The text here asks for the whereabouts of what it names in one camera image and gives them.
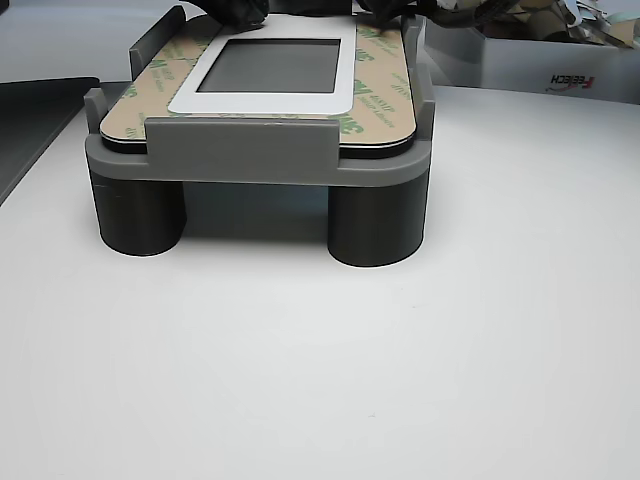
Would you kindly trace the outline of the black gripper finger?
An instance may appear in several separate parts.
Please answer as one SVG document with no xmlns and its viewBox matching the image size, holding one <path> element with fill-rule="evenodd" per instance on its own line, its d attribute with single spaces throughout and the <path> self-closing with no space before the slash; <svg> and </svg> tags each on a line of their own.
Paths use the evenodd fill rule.
<svg viewBox="0 0 640 480">
<path fill-rule="evenodd" d="M 244 28 L 260 25 L 268 16 L 267 0 L 187 0 L 221 25 Z"/>
</svg>

